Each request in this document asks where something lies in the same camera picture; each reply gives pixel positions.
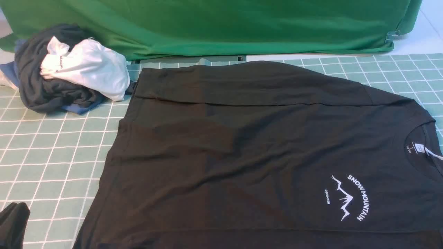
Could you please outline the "black robot arm, left side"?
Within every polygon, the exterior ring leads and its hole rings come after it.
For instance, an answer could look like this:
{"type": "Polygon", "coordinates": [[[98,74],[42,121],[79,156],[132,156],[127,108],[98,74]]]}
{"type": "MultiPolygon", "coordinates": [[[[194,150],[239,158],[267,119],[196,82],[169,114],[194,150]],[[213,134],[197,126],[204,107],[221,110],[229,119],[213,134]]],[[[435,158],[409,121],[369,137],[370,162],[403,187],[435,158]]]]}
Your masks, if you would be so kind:
{"type": "Polygon", "coordinates": [[[0,213],[0,248],[22,249],[30,216],[25,202],[12,202],[0,213]]]}

